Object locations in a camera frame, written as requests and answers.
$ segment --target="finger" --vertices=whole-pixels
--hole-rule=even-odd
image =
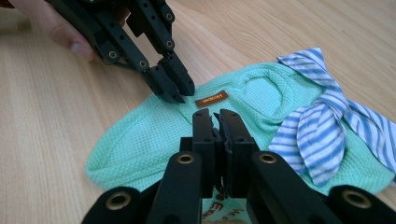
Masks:
[[[87,39],[59,15],[49,3],[43,0],[11,1],[14,7],[33,20],[36,20],[55,43],[71,49],[72,52],[84,61],[90,62],[93,60],[94,51]]]

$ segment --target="mint green cloth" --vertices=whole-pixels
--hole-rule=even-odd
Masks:
[[[185,98],[183,105],[168,104],[152,95],[100,139],[86,166],[90,180],[103,189],[128,186],[143,190],[161,179],[170,156],[178,152],[180,137],[192,136],[192,114],[202,109],[194,102],[220,91],[226,91],[229,97],[207,106],[209,111],[214,113],[226,108],[240,114],[261,150],[267,149],[290,112],[310,105],[321,95],[320,86],[278,63],[253,64],[216,77],[198,86],[195,95]],[[219,127],[217,121],[213,121],[215,127]],[[346,132],[345,157],[334,178],[322,188],[315,187],[309,175],[302,175],[302,179],[324,194],[333,186],[345,184],[372,193],[384,189],[394,174],[347,125]],[[248,215],[243,203],[235,199],[205,200],[205,220],[246,221]]]

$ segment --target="wooden table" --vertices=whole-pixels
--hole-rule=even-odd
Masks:
[[[394,0],[167,3],[196,84],[320,46],[348,98],[396,121]],[[92,148],[151,91],[134,72],[80,61],[15,9],[0,17],[0,223],[78,223],[103,192],[84,174]],[[145,37],[136,44],[156,63]],[[396,189],[378,196],[396,209]]]

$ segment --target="blue and white striped fabric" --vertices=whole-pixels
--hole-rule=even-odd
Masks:
[[[281,155],[298,174],[307,171],[321,187],[336,174],[344,157],[343,119],[379,161],[396,173],[395,123],[348,100],[328,74],[319,48],[278,57],[278,62],[319,84],[323,93],[312,105],[286,117],[269,150]]]

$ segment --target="human hand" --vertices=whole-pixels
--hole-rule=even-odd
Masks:
[[[94,59],[95,52],[87,39],[63,18],[51,4],[44,0],[9,0],[9,3],[31,20],[37,21],[44,32],[58,45],[70,49],[86,62]],[[128,15],[129,11],[123,8],[115,14],[115,17],[123,25]]]

